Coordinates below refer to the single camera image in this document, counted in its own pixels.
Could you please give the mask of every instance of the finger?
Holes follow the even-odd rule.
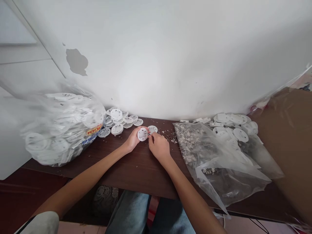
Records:
[[[153,136],[152,135],[149,136],[149,145],[150,146],[154,145],[154,141],[153,141]]]

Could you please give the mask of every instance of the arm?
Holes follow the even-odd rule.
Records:
[[[50,198],[48,198],[48,200],[46,200],[32,216],[45,211],[55,211],[60,218],[63,217],[63,215],[65,215],[66,212],[74,204],[76,204],[76,202],[78,202],[96,185],[99,179],[112,165],[114,165],[115,162],[130,153],[135,148],[135,146],[139,143],[137,132],[141,128],[142,127],[140,126],[134,129],[121,147],[114,150],[101,161],[79,174]]]
[[[172,159],[169,142],[157,133],[151,136],[149,137],[150,150],[169,174],[195,232],[226,233],[207,203]]]

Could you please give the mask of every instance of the hand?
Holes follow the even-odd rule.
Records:
[[[126,140],[126,142],[123,144],[123,147],[125,147],[127,153],[132,152],[132,150],[136,147],[136,145],[140,142],[140,140],[137,137],[137,132],[141,129],[141,128],[145,128],[147,130],[148,133],[150,133],[149,129],[147,127],[144,126],[139,126],[137,128],[135,128],[132,133],[130,134],[130,136],[128,137],[128,139]]]
[[[155,158],[159,160],[171,157],[169,142],[162,135],[153,132],[149,136],[149,149],[152,151]]]

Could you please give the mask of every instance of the clear plastic bag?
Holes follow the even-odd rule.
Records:
[[[11,113],[27,113],[20,119],[20,135],[26,150],[42,165],[62,166],[80,155],[98,135],[106,115],[93,94],[69,82],[60,87],[64,93],[6,101]]]
[[[235,150],[222,144],[202,123],[174,123],[183,159],[195,183],[228,214],[226,207],[255,192],[271,180],[238,160]]]

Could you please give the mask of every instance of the person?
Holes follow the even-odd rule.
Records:
[[[56,234],[59,219],[96,185],[114,163],[132,152],[140,142],[137,133],[141,128],[148,130],[142,126],[134,129],[123,145],[53,194],[15,233]],[[169,174],[180,198],[180,200],[160,199],[149,233],[226,233],[207,203],[172,159],[169,142],[154,132],[149,136],[149,148]],[[149,202],[148,194],[124,191],[105,233],[145,233]]]

